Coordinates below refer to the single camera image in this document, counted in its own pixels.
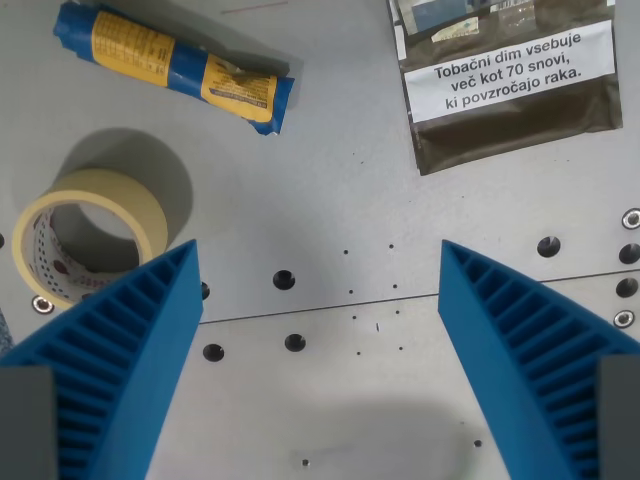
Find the tape roll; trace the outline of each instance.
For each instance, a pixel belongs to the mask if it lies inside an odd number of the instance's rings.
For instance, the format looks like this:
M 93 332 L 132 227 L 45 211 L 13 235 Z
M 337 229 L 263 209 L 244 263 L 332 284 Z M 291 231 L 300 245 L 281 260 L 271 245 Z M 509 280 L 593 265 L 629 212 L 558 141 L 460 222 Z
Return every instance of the tape roll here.
M 103 169 L 79 170 L 61 178 L 22 213 L 12 245 L 22 278 L 59 308 L 73 306 L 126 274 L 89 271 L 64 251 L 54 231 L 53 215 L 62 205 L 100 207 L 119 218 L 131 230 L 140 264 L 167 248 L 162 207 L 137 181 Z

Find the warning label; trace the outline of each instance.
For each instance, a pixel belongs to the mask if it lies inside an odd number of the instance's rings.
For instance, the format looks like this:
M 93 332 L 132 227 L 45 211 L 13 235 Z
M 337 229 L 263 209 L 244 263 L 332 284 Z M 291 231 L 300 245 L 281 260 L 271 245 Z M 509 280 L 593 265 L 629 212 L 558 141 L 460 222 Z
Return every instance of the warning label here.
M 210 103 L 256 122 L 270 122 L 277 77 L 248 72 L 232 74 L 235 68 L 209 54 L 200 95 Z
M 405 74 L 414 122 L 615 73 L 611 21 Z
M 99 12 L 91 33 L 96 63 L 166 87 L 176 41 L 109 12 Z

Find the metal table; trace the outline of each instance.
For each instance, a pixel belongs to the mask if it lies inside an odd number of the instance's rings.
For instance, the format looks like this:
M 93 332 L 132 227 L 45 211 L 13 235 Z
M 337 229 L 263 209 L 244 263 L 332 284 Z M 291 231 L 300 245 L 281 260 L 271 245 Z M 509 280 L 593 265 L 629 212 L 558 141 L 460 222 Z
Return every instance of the metal table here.
M 166 186 L 173 244 L 199 242 L 206 325 L 149 477 L 507 478 L 435 310 L 440 242 L 553 281 L 609 320 L 637 307 L 615 290 L 636 271 L 620 249 L 640 243 L 621 225 L 639 203 L 640 4 L 617 7 L 624 129 L 420 177 L 385 0 L 234 14 L 231 0 L 111 3 L 296 79 L 282 134 L 261 137 L 77 59 L 51 33 L 59 2 L 0 2 L 0 233 L 9 240 L 61 170 L 111 152 Z M 553 258 L 536 251 L 547 236 L 562 244 Z M 31 308 L 7 247 L 0 268 L 20 341 L 51 317 Z M 291 290 L 274 287 L 280 270 Z M 292 333 L 307 340 L 297 354 L 284 348 Z M 221 362 L 203 358 L 207 344 L 224 348 Z

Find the screw hole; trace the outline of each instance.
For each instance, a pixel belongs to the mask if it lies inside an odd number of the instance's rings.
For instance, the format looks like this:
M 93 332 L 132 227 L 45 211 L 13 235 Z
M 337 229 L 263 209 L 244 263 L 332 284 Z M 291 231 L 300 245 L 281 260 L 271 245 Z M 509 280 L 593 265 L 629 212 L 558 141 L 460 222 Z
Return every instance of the screw hole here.
M 616 293 L 620 298 L 629 298 L 638 291 L 638 281 L 635 278 L 625 278 L 618 283 Z
M 302 335 L 292 333 L 284 339 L 284 346 L 290 352 L 301 352 L 307 346 L 307 341 Z
M 555 257 L 560 251 L 560 246 L 558 237 L 545 237 L 538 242 L 538 254 L 544 258 Z
M 39 295 L 33 297 L 33 299 L 31 300 L 31 306 L 40 315 L 49 315 L 55 308 L 53 306 L 53 303 Z
M 622 226 L 627 230 L 635 230 L 640 227 L 640 209 L 627 210 L 622 216 Z
M 224 358 L 224 348 L 216 343 L 212 343 L 204 347 L 202 355 L 210 362 L 219 362 Z
M 200 288 L 202 289 L 202 300 L 206 300 L 207 298 L 209 298 L 209 295 L 211 295 L 211 290 L 209 289 L 209 285 L 202 282 L 200 284 Z
M 273 284 L 278 290 L 291 290 L 296 284 L 296 277 L 289 270 L 280 270 L 273 276 Z
M 625 245 L 620 250 L 620 255 L 618 255 L 620 261 L 625 265 L 631 265 L 632 263 L 636 263 L 640 260 L 640 245 L 637 243 L 630 243 Z
M 623 310 L 614 317 L 613 324 L 618 328 L 625 329 L 633 325 L 635 319 L 636 316 L 633 312 L 630 312 L 629 310 Z

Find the yellow and blue package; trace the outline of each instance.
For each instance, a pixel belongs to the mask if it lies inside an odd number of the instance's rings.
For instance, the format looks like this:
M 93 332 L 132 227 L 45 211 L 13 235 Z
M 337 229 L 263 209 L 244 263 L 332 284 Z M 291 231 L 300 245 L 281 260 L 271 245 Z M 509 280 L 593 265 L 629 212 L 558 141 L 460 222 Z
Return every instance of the yellow and blue package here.
M 240 70 L 101 7 L 62 4 L 53 33 L 84 60 L 223 108 L 262 135 L 280 133 L 292 78 Z

